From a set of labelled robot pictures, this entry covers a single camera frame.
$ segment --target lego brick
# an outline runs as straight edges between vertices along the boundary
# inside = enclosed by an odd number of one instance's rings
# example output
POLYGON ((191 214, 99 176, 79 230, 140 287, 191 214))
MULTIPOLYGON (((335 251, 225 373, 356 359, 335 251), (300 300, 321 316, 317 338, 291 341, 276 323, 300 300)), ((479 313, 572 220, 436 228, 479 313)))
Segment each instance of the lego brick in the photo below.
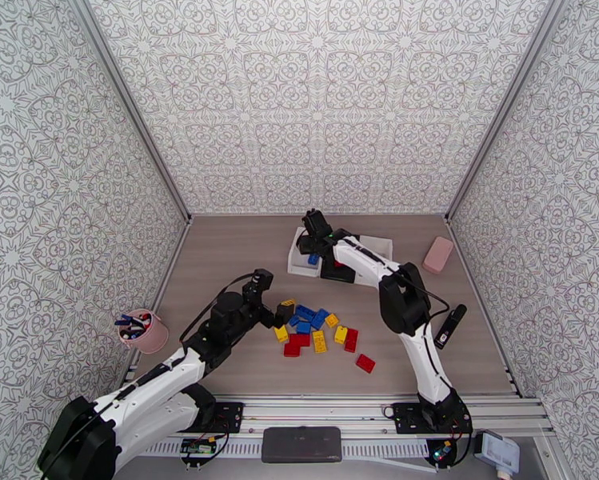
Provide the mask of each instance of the lego brick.
POLYGON ((317 314, 314 311, 312 311, 310 308, 306 308, 305 306, 297 305, 297 307, 294 309, 294 313, 300 317, 300 318, 304 318, 307 319, 308 321, 312 321, 312 319, 314 318, 314 315, 317 314))
POLYGON ((334 342, 343 345, 345 342, 345 336, 348 334, 348 328, 345 326, 338 326, 337 331, 334 332, 334 342))
POLYGON ((349 328, 345 336, 344 350, 353 354, 357 350, 358 337, 359 332, 353 328, 349 328))
POLYGON ((281 328, 273 327, 274 334, 277 336, 277 340, 280 343, 285 342, 288 339, 288 330, 286 329, 286 325, 282 325, 281 328))
POLYGON ((308 322, 299 322, 297 324, 297 333, 309 334, 310 333, 310 323, 308 323, 308 322))
POLYGON ((370 374, 373 371, 375 363, 376 362, 372 358, 368 358, 364 354, 361 354, 357 358, 357 361, 355 362, 355 365, 357 367, 359 367, 360 369, 363 369, 363 370, 365 370, 366 372, 368 372, 370 374))
POLYGON ((294 345, 293 343, 286 343, 284 345, 284 357, 298 357, 301 355, 301 347, 294 345))
POLYGON ((332 313, 325 317, 325 324, 328 325, 329 328, 334 328, 338 323, 339 318, 332 313))
POLYGON ((321 308, 315 315, 311 321, 313 328, 315 330, 320 330, 322 326, 324 326, 325 317, 329 315, 329 312, 321 308))
POLYGON ((290 343, 297 346, 310 346, 310 335, 293 333, 290 335, 290 343))
POLYGON ((280 302, 277 305, 275 317, 281 320, 281 323, 287 323, 294 315, 294 304, 284 304, 280 302))
POLYGON ((447 238, 437 237, 430 246, 428 254, 421 267, 432 274, 439 274, 444 269, 445 263, 453 252, 454 244, 447 238))
POLYGON ((313 331, 313 343, 315 354, 323 354, 328 351, 328 348, 325 346, 325 336, 323 331, 313 331))
POLYGON ((298 317, 296 314, 290 319, 290 321, 288 322, 289 325, 291 326, 297 326, 297 324, 299 322, 304 322, 305 319, 298 317))

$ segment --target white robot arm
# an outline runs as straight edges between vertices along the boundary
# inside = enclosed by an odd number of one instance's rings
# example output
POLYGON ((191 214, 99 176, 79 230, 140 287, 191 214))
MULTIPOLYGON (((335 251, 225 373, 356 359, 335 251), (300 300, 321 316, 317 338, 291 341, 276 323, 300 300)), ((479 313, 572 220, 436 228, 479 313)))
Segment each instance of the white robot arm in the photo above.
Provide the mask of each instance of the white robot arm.
POLYGON ((312 209, 302 219, 307 235, 297 246, 302 254, 319 254, 326 262, 339 262, 374 282, 384 323, 404 344, 417 376, 421 414, 432 431, 448 432, 469 414, 446 377, 433 344, 429 322, 429 296, 419 270, 412 263, 400 265, 364 247, 350 232, 333 231, 321 211, 312 209))
MULTIPOLYGON (((339 240, 333 246, 333 252, 337 262, 374 282, 374 286, 378 289, 384 277, 400 271, 399 264, 376 255, 352 235, 339 240)), ((410 363, 413 365, 419 394, 431 404, 442 402, 450 395, 451 384, 441 366, 437 349, 433 345, 430 326, 425 324, 419 326, 412 336, 400 333, 399 339, 404 344, 410 363)))
POLYGON ((226 292, 193 320, 180 337, 182 347, 170 358, 119 390, 88 402, 69 403, 57 420, 37 460, 50 480, 107 480, 129 460, 169 434, 185 430, 200 417, 210 428, 215 400, 197 384, 216 369, 257 323, 280 326, 286 317, 262 303, 273 275, 265 269, 250 278, 242 293, 226 292), (186 335, 210 310, 210 318, 186 335))

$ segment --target table surface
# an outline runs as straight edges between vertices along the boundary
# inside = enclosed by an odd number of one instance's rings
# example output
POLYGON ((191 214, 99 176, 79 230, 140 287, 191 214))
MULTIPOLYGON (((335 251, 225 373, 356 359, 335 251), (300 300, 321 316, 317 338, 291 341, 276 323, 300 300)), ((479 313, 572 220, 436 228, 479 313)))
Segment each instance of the table surface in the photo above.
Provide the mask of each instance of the table surface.
MULTIPOLYGON (((433 275, 421 269, 438 235, 448 238, 437 216, 332 216, 333 228, 393 239, 393 260, 420 266, 426 288, 452 307, 468 312, 444 350, 441 362, 460 394, 511 394, 505 367, 456 252, 445 269, 433 275)), ((300 216, 196 217, 190 228, 158 314, 170 329, 166 346, 142 355, 138 373, 168 358, 178 348, 179 334, 214 295, 239 275, 258 267, 274 274, 264 294, 271 309, 283 300, 335 313, 341 324, 359 330, 357 353, 334 343, 334 330, 324 325, 328 352, 304 348, 299 358, 283 357, 274 332, 256 326, 234 347, 232 355, 202 384, 214 394, 414 394, 417 382, 399 338, 379 314, 377 290, 368 286, 288 274, 286 264, 300 216), (377 365, 372 374, 355 366, 360 354, 377 365)), ((440 306, 433 300, 433 310, 440 306)), ((433 330, 445 315, 436 318, 433 330)))

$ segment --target pink sponge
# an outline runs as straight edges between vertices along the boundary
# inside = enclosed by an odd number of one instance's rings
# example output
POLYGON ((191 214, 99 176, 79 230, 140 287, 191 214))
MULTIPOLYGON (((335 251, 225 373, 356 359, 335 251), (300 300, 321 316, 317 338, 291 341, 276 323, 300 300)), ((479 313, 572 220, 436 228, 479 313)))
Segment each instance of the pink sponge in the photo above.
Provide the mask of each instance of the pink sponge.
POLYGON ((439 274, 443 270, 445 262, 448 260, 448 257, 450 257, 453 248, 453 243, 447 238, 435 238, 433 245, 425 256, 424 263, 421 266, 428 272, 439 274))

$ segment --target pink cup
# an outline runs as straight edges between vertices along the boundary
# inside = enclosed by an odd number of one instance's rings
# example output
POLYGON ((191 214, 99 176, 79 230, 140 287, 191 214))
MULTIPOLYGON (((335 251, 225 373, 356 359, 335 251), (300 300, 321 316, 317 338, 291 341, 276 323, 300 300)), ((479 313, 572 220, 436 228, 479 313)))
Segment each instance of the pink cup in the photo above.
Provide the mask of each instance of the pink cup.
POLYGON ((154 354, 155 352, 161 350, 164 347, 164 345, 168 342, 168 328, 166 328, 166 325, 162 323, 162 319, 159 318, 153 311, 132 310, 126 314, 132 316, 133 318, 140 318, 145 313, 150 313, 153 317, 148 330, 146 330, 142 334, 142 336, 126 340, 125 338, 122 338, 121 332, 122 330, 126 330, 129 327, 120 326, 119 339, 129 348, 131 346, 134 346, 143 354, 154 354))

